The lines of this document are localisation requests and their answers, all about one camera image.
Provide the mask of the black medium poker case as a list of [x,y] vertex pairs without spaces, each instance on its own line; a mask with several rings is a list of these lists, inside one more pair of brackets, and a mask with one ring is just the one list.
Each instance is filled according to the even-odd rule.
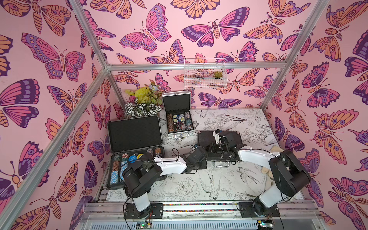
[[246,145],[242,142],[240,133],[236,131],[199,131],[198,146],[205,148],[208,153],[207,161],[215,168],[228,168],[240,161],[238,152]]

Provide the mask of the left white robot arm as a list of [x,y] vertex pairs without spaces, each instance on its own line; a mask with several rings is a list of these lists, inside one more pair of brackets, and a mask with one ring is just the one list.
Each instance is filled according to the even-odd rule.
[[150,209],[148,192],[159,177],[194,173],[202,169],[208,156],[205,148],[197,147],[173,158],[158,158],[145,153],[137,160],[129,160],[125,163],[127,168],[122,172],[122,178],[136,210],[144,212]]

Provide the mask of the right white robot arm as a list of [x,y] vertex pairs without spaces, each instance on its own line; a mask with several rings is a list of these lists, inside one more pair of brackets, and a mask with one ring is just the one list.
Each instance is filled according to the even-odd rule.
[[212,132],[216,146],[225,153],[235,153],[242,162],[250,162],[271,171],[274,184],[257,196],[253,207],[263,211],[281,201],[292,198],[311,182],[311,177],[293,152],[270,152],[244,145],[235,140],[231,131],[215,130]]

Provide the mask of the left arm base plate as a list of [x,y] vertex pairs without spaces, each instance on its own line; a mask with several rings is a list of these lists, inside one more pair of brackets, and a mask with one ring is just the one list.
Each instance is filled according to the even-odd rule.
[[162,219],[163,203],[150,204],[148,208],[139,212],[136,206],[131,203],[127,204],[124,211],[125,219]]

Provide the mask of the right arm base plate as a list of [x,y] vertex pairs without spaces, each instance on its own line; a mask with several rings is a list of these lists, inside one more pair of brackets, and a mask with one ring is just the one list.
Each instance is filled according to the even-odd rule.
[[242,218],[280,217],[280,212],[277,208],[277,205],[266,208],[260,203],[244,201],[239,202],[236,207],[240,211]]

